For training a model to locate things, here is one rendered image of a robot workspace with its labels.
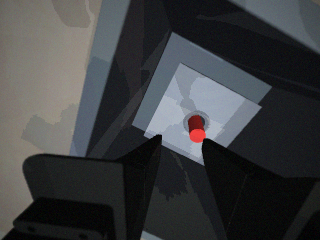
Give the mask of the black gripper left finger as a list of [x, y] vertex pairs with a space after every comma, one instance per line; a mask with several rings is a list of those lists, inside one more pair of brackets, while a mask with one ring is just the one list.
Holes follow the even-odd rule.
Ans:
[[38, 154], [22, 172], [33, 202], [38, 197], [107, 204], [117, 240], [140, 240], [161, 156], [157, 134], [115, 159]]

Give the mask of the red peg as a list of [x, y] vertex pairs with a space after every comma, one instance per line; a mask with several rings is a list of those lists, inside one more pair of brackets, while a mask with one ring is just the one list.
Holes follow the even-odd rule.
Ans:
[[200, 143], [206, 138], [205, 130], [199, 115], [194, 115], [188, 120], [189, 136], [195, 143]]

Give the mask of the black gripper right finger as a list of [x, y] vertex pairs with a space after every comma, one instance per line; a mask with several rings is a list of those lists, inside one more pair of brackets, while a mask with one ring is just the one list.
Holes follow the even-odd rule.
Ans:
[[284, 178], [209, 138], [202, 155], [228, 240], [296, 240], [320, 211], [320, 178]]

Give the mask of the light grey plate with hole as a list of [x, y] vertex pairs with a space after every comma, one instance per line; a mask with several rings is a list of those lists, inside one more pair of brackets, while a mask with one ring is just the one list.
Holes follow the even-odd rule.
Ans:
[[162, 135], [162, 145], [203, 165], [202, 142], [189, 136], [199, 115], [206, 138], [228, 147], [261, 106], [180, 62], [143, 136]]

